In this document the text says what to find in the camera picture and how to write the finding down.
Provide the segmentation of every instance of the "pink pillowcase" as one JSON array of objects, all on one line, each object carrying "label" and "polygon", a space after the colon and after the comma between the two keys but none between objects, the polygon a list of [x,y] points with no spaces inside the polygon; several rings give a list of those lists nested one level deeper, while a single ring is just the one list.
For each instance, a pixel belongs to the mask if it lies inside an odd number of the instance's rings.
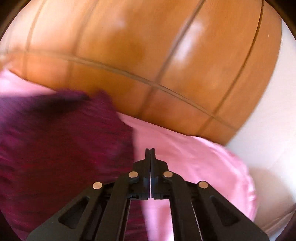
[{"label": "pink pillowcase", "polygon": [[0,72],[0,95],[34,96],[53,94],[55,91],[44,86],[27,82],[7,69]]},{"label": "pink pillowcase", "polygon": [[[0,95],[33,96],[53,90],[29,83],[4,70],[0,73]],[[199,137],[185,136],[165,128],[120,114],[134,128],[135,161],[145,156],[145,148],[155,148],[156,157],[166,161],[170,171],[186,181],[209,182],[248,218],[256,214],[254,183],[246,165],[224,147]],[[173,240],[168,200],[142,202],[149,240]]]}]

